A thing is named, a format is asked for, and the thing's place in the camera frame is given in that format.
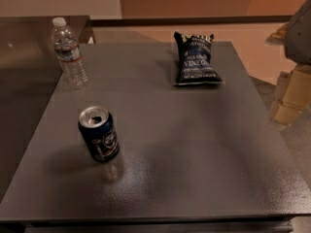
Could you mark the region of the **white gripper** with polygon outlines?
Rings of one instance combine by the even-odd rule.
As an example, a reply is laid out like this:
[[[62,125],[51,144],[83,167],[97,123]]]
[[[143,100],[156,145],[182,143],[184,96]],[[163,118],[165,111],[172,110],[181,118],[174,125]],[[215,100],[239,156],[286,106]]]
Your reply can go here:
[[[290,73],[280,73],[270,108],[272,121],[291,125],[311,103],[311,0],[306,0],[289,24],[272,32],[266,42],[272,45],[285,42],[285,56],[295,63],[303,63]]]

